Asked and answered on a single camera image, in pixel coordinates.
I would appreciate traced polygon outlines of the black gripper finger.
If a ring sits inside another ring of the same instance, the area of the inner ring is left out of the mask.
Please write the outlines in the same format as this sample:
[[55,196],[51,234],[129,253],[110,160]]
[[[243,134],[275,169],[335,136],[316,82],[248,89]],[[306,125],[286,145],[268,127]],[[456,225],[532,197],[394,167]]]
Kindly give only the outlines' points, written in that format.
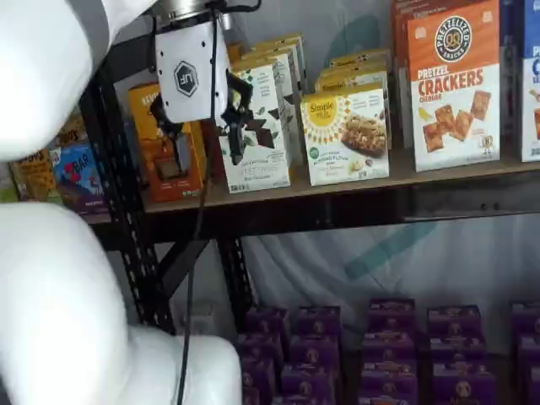
[[157,127],[172,146],[173,163],[159,170],[161,177],[187,177],[191,168],[191,151],[187,136],[183,132],[182,123],[174,123],[165,114],[161,95],[158,94],[150,105],[150,112],[156,120]]
[[243,126],[253,118],[250,103],[253,86],[229,71],[220,68],[216,73],[216,124],[221,136],[229,143],[229,156],[238,165],[244,154]]

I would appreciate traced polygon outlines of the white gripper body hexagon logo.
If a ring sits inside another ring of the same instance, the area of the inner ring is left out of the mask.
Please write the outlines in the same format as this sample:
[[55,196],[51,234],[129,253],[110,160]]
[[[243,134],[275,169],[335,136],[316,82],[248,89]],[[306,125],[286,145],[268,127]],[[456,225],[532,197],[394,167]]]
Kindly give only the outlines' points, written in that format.
[[221,24],[208,21],[159,33],[155,53],[161,99],[171,122],[224,113],[230,61]]

